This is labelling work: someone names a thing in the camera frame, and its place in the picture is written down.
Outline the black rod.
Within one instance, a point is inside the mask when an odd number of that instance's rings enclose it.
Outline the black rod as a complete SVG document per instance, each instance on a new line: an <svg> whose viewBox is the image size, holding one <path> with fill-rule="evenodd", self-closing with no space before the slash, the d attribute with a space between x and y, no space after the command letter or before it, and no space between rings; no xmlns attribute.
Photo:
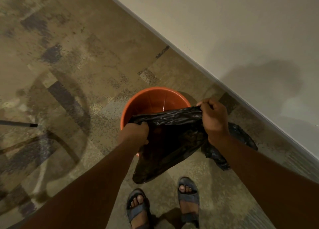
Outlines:
<svg viewBox="0 0 319 229"><path fill-rule="evenodd" d="M19 126L19 127L38 127L38 124L36 123L13 122L13 121L6 121L6 120L0 120L0 125Z"/></svg>

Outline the dark blue left sandal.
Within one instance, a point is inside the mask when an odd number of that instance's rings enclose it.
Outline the dark blue left sandal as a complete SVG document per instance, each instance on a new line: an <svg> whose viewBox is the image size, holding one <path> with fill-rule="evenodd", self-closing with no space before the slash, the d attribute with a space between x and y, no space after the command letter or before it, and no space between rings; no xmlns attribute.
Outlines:
<svg viewBox="0 0 319 229"><path fill-rule="evenodd" d="M154 229L149 200L142 189L136 188L129 194L126 215L131 229Z"/></svg>

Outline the person's right foot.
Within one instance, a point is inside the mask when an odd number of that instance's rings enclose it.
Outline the person's right foot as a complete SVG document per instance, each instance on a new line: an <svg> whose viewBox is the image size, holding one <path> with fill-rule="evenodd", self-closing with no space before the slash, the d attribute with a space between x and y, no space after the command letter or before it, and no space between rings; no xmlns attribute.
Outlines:
<svg viewBox="0 0 319 229"><path fill-rule="evenodd" d="M192 194L192 188L189 186L180 185L179 191L182 194ZM188 213L199 214L199 206L198 204L193 202L181 200L180 209L181 209L181 214L188 214Z"/></svg>

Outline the person's foot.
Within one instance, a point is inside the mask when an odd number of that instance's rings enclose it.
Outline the person's foot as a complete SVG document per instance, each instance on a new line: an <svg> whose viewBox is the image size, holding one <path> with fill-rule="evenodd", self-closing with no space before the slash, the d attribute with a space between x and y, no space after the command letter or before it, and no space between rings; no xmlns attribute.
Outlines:
<svg viewBox="0 0 319 229"><path fill-rule="evenodd" d="M192 194L192 188L189 186L180 185L179 191L182 194ZM181 209L181 214L188 214L188 213L199 214L199 206L198 204L193 202L181 200L180 209Z"/></svg>
<svg viewBox="0 0 319 229"><path fill-rule="evenodd" d="M131 229L150 229L148 218L149 206L141 193L134 194L129 200L127 216Z"/></svg>

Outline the person's left hand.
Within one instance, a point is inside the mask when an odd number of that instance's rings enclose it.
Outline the person's left hand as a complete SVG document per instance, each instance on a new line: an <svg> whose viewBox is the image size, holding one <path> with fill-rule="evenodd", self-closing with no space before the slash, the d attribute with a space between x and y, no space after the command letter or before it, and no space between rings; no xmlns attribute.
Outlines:
<svg viewBox="0 0 319 229"><path fill-rule="evenodd" d="M118 145L132 151L134 154L139 152L140 140L148 139L149 126L146 122L141 124L128 123L120 131L118 136Z"/></svg>

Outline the dark blue sandal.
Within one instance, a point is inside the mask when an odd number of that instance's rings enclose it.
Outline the dark blue sandal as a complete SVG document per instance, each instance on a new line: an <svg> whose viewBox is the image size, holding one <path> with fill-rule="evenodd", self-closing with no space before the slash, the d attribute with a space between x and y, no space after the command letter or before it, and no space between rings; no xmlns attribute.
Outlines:
<svg viewBox="0 0 319 229"><path fill-rule="evenodd" d="M142 189L136 188L129 194L126 215L131 229L154 229L149 200Z"/></svg>
<svg viewBox="0 0 319 229"><path fill-rule="evenodd" d="M179 191L180 185L191 187L192 194L182 194ZM177 185L177 195L178 195L179 203L181 200L196 203L198 204L199 211L200 211L200 196L199 196L198 188L192 179L186 176L179 178L178 185ZM199 214L192 214L192 213L181 214L181 222L183 223L184 226L188 226L189 228L192 227L193 229L200 229Z"/></svg>

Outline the orange plastic bin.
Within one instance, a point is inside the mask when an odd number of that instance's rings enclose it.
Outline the orange plastic bin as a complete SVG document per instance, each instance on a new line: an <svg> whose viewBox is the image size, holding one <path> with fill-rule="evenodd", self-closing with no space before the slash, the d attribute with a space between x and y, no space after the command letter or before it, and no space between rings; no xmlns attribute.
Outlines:
<svg viewBox="0 0 319 229"><path fill-rule="evenodd" d="M120 119L120 130L134 115L161 113L187 107L191 107L190 102L178 91L166 87L146 88L125 102Z"/></svg>

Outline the dark blue right sandal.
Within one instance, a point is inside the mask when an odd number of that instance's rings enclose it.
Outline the dark blue right sandal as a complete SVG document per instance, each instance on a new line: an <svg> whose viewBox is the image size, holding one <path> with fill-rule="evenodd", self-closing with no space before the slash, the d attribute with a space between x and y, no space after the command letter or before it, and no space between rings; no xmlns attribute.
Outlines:
<svg viewBox="0 0 319 229"><path fill-rule="evenodd" d="M179 191L180 185L191 187L192 194L182 194ZM198 188L192 179L186 176L179 178L178 185L177 185L177 195L178 195L179 203L181 200L196 203L198 204L199 211L200 211L200 196L199 196ZM192 227L193 229L200 229L199 214L192 214L192 213L181 214L181 222L183 223L184 226L188 226L189 228Z"/></svg>

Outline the black plastic garbage bag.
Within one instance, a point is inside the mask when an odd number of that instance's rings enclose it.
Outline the black plastic garbage bag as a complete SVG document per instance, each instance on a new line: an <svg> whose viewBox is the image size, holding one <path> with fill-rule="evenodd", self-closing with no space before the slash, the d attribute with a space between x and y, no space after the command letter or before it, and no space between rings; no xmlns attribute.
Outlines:
<svg viewBox="0 0 319 229"><path fill-rule="evenodd" d="M138 114L129 123L149 126L148 144L139 150L139 160L132 180L144 184L184 161L198 149L214 160L223 171L231 167L221 153L208 141L199 106L153 114Z"/></svg>

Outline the person's left foot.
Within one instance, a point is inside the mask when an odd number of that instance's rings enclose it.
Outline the person's left foot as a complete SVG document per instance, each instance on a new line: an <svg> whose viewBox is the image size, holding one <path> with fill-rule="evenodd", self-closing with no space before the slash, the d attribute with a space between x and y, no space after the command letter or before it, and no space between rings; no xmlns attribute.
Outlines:
<svg viewBox="0 0 319 229"><path fill-rule="evenodd" d="M134 194L129 200L127 216L131 229L150 229L148 218L149 206L141 193Z"/></svg>

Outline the person's left forearm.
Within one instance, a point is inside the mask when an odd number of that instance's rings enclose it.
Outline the person's left forearm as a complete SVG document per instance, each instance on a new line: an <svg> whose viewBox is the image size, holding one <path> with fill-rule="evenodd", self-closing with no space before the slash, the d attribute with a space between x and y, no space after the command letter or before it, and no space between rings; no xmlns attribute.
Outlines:
<svg viewBox="0 0 319 229"><path fill-rule="evenodd" d="M20 229L106 229L122 181L142 143L122 142L50 199Z"/></svg>

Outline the person's right forearm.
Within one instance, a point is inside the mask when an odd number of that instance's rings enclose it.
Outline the person's right forearm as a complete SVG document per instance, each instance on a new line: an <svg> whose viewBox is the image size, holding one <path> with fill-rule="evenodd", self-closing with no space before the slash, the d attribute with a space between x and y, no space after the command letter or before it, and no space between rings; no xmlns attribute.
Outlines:
<svg viewBox="0 0 319 229"><path fill-rule="evenodd" d="M228 134L209 133L276 229L319 229L319 184L251 149Z"/></svg>

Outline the person's right hand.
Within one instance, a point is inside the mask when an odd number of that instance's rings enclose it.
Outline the person's right hand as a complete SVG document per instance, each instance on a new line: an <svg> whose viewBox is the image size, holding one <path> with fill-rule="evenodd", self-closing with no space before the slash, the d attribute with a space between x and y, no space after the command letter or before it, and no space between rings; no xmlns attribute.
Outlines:
<svg viewBox="0 0 319 229"><path fill-rule="evenodd" d="M225 145L230 137L226 107L225 114L210 114L202 111L202 121L210 144L216 148Z"/></svg>

